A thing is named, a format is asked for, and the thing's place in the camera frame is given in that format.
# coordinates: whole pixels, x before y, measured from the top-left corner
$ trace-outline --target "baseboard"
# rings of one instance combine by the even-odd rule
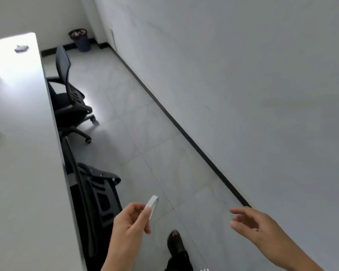
[[[97,45],[99,46],[100,49],[109,47],[109,44],[108,44],[108,43],[101,43],[101,44],[98,44],[97,41],[96,41],[94,38],[90,38],[90,39],[89,39],[89,43],[90,43],[90,44],[97,44]],[[65,50],[71,50],[71,49],[77,48],[77,45],[76,45],[75,43],[70,43],[70,44],[63,45],[63,47],[64,47]],[[53,54],[56,53],[56,47],[50,48],[50,49],[42,50],[42,51],[40,51],[40,53],[41,53],[41,56],[42,56],[42,57],[46,57],[46,56],[49,56],[49,55],[53,55]]]
[[[121,60],[124,66],[131,72],[131,74],[136,78],[144,90],[151,96],[151,98],[158,104],[166,116],[171,120],[171,122],[177,127],[177,129],[182,133],[182,135],[189,141],[189,143],[194,147],[194,149],[201,155],[205,162],[211,167],[211,169],[216,173],[216,175],[221,179],[221,181],[227,186],[228,189],[235,195],[235,197],[240,201],[244,206],[250,206],[250,204],[245,200],[245,198],[240,194],[239,191],[229,182],[225,175],[217,168],[217,166],[208,158],[208,156],[200,149],[200,147],[194,142],[194,140],[187,134],[187,132],[177,123],[177,121],[168,113],[167,109],[160,103],[160,101],[153,95],[153,93],[148,89],[148,87],[140,80],[140,78],[133,72],[133,70],[127,65],[127,63],[122,59],[122,57],[112,48],[111,45],[108,45],[109,48],[113,51],[115,55]]]

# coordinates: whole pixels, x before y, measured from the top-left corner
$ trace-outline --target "black office chair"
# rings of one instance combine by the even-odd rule
[[[57,127],[67,135],[75,132],[83,136],[85,142],[90,144],[92,138],[77,129],[77,126],[86,120],[91,120],[94,123],[96,119],[94,115],[88,115],[93,110],[84,103],[84,94],[69,83],[71,63],[65,49],[61,45],[57,48],[55,62],[59,77],[47,77],[47,82]],[[65,85],[66,93],[56,94],[50,84],[51,82]]]
[[[115,187],[121,179],[116,174],[77,164],[63,135],[61,145],[67,174],[74,173],[78,183],[70,191],[87,269],[100,271],[107,256],[113,220],[122,211]]]

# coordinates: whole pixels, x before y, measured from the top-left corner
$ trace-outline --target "black shoe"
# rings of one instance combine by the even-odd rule
[[[177,230],[173,230],[167,239],[167,247],[172,257],[180,252],[186,251],[180,233]]]

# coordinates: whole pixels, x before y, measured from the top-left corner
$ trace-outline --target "desk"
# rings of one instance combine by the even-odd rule
[[[2,39],[0,271],[86,269],[69,194],[36,36]]]

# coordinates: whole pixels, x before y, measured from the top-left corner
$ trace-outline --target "pant leg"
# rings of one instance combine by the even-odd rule
[[[170,258],[165,271],[193,271],[187,252],[180,252]]]

